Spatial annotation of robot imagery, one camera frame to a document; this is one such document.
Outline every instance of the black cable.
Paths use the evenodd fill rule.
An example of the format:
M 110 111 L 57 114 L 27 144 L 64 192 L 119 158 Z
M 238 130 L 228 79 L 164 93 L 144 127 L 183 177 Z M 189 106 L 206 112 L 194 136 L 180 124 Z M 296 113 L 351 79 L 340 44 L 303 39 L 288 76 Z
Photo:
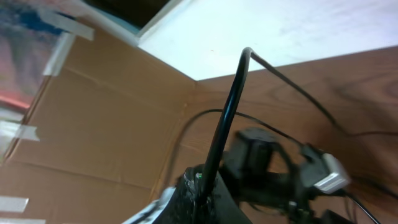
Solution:
M 278 211 L 276 211 L 276 212 L 274 212 L 274 213 L 265 212 L 265 211 L 263 211 L 263 210 L 257 208 L 257 207 L 256 207 L 255 205 L 253 205 L 252 203 L 248 203 L 248 204 L 249 204 L 249 206 L 250 206 L 251 208 L 253 208 L 253 209 L 254 209 L 255 211 L 257 211 L 257 212 L 261 212 L 261 213 L 263 213 L 263 214 L 272 215 L 272 216 L 280 215 L 280 212 L 278 212 Z
M 167 168 L 167 173 L 166 173 L 166 176 L 165 176 L 165 180 L 169 180 L 171 178 L 171 176 L 172 176 L 172 170 L 173 170 L 173 167 L 174 167 L 174 164 L 175 164 L 175 158 L 177 157 L 177 153 L 178 153 L 178 149 L 180 147 L 180 143 L 181 143 L 183 137 L 185 136 L 185 133 L 188 131 L 189 127 L 193 124 L 193 122 L 195 122 L 198 118 L 200 118 L 201 116 L 203 116 L 205 114 L 214 113 L 214 112 L 220 113 L 222 111 L 223 111 L 223 109 L 210 109 L 210 110 L 202 111 L 202 112 L 196 114 L 195 116 L 191 117 L 184 124 L 180 134 L 178 135 L 178 137 L 177 137 L 177 139 L 175 141 L 175 144 L 174 144 L 174 147 L 173 147 L 173 150 L 172 150 L 172 154 L 170 155 L 170 162 L 169 162 L 169 166 Z M 289 136 L 288 134 L 278 130 L 277 128 L 272 127 L 271 125 L 261 121 L 260 119 L 257 119 L 255 117 L 252 117 L 250 115 L 247 115 L 247 114 L 244 114 L 244 113 L 240 113 L 240 112 L 236 112 L 235 115 L 238 115 L 238 116 L 246 118 L 246 119 L 250 119 L 251 121 L 253 121 L 253 122 L 257 123 L 257 124 L 260 124 L 260 125 L 268 128 L 268 129 L 270 129 L 271 131 L 273 131 L 273 132 L 275 132 L 275 133 L 287 138 L 288 140 L 291 140 L 292 142 L 296 143 L 297 145 L 303 146 L 303 144 L 300 141 L 298 141 L 297 139 L 295 139 L 292 136 Z
M 311 96 L 309 93 L 307 93 L 305 90 L 303 90 L 301 87 L 299 87 L 297 84 L 295 84 L 294 82 L 292 82 L 290 79 L 288 79 L 285 75 L 283 75 L 282 73 L 280 73 L 278 70 L 276 70 L 276 68 L 274 68 L 272 65 L 270 65 L 268 62 L 266 62 L 263 58 L 261 58 L 260 56 L 258 56 L 255 52 L 252 51 L 251 53 L 251 57 L 258 62 L 259 64 L 261 64 L 262 66 L 264 66 L 268 71 L 270 71 L 272 74 L 276 75 L 278 78 L 280 78 L 281 80 L 283 80 L 284 82 L 286 82 L 288 85 L 290 85 L 291 87 L 293 87 L 295 90 L 297 90 L 299 93 L 301 93 L 304 97 L 306 97 L 306 99 L 308 99 L 315 107 L 318 108 L 318 110 L 320 110 L 325 116 L 326 118 L 329 120 L 329 122 L 339 131 L 341 131 L 343 134 L 347 135 L 347 136 L 351 136 L 351 137 L 357 137 L 357 136 L 365 136 L 365 135 L 387 135 L 387 136 L 398 136 L 398 132 L 389 132 L 389 131 L 365 131 L 365 132 L 361 132 L 361 133 L 350 133 L 347 130 L 345 130 L 345 128 L 343 128 L 335 119 L 335 117 L 333 117 L 333 115 L 331 115 L 329 113 L 329 111 L 321 104 L 319 103 L 313 96 Z
M 380 183 L 377 183 L 375 180 L 372 180 L 372 179 L 369 179 L 369 178 L 366 178 L 366 177 L 358 177 L 358 176 L 352 176 L 352 178 L 354 180 L 357 180 L 358 182 L 361 182 L 363 184 L 367 184 L 368 186 L 373 187 L 373 188 L 379 190 L 380 192 L 385 193 L 386 195 L 398 200 L 398 194 L 397 193 L 393 192 L 388 187 L 386 187 L 386 186 L 384 186 L 384 185 L 382 185 Z
M 199 181 L 199 189 L 195 196 L 198 205 L 206 203 L 207 196 L 213 191 L 214 182 L 220 166 L 223 152 L 228 138 L 229 130 L 238 108 L 239 101 L 243 92 L 244 83 L 249 71 L 249 61 L 252 50 L 245 48 L 242 51 L 238 63 L 238 69 L 235 74 L 234 82 L 226 99 L 223 112 L 218 120 L 213 140 L 211 141 L 209 153 L 207 154 L 205 166 L 202 172 L 202 178 Z
M 347 192 L 346 195 L 347 195 L 347 197 L 349 197 L 353 202 L 355 202 L 355 204 L 356 204 L 360 209 L 362 209 L 362 211 L 363 211 L 375 224 L 381 224 L 381 223 L 379 222 L 379 220 L 377 220 L 377 218 L 374 217 L 374 216 L 372 215 L 372 213 L 369 212 L 369 210 L 367 210 L 367 209 L 365 208 L 365 206 L 364 206 L 353 194 Z

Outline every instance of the tape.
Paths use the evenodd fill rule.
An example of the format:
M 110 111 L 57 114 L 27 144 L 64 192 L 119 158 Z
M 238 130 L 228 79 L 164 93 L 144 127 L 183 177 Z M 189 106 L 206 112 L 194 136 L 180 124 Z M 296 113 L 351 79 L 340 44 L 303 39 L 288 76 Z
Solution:
M 60 14 L 45 9 L 39 9 L 38 13 L 43 22 L 71 32 L 72 34 L 79 35 L 80 37 L 86 38 L 88 40 L 94 39 L 94 29 L 74 21 L 73 19 L 69 19 L 65 16 L 61 16 Z
M 45 224 L 45 220 L 22 218 L 0 218 L 0 224 Z
M 0 121 L 0 136 L 40 141 L 36 135 L 37 127 L 21 125 L 8 121 Z
M 29 198 L 0 196 L 0 212 L 24 212 Z
M 139 222 L 140 224 L 151 224 L 156 220 L 156 218 L 163 212 L 167 204 L 169 204 L 170 199 L 172 198 L 173 194 L 175 192 L 175 187 L 167 187 L 163 193 L 162 196 L 160 196 L 160 199 L 154 200 L 152 203 L 150 203 L 146 208 L 142 209 L 139 213 L 133 215 L 131 218 L 128 220 L 124 221 L 122 224 L 130 224 L 136 222 L 140 217 L 142 217 L 145 213 L 151 211 L 155 206 L 157 207 L 157 210 L 154 211 L 147 217 L 145 220 Z
M 75 41 L 75 37 L 76 36 L 74 34 L 68 32 L 63 32 L 61 34 L 50 59 L 45 65 L 43 75 L 57 76 L 60 73 L 61 68 L 65 63 L 69 51 Z

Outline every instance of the white wall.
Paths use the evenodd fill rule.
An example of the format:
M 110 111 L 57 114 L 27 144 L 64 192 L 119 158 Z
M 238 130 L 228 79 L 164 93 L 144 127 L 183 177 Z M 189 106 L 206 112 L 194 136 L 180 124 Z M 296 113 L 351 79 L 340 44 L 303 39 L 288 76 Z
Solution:
M 398 45 L 398 0 L 193 0 L 140 48 L 195 80 Z M 261 69 L 251 62 L 250 70 Z

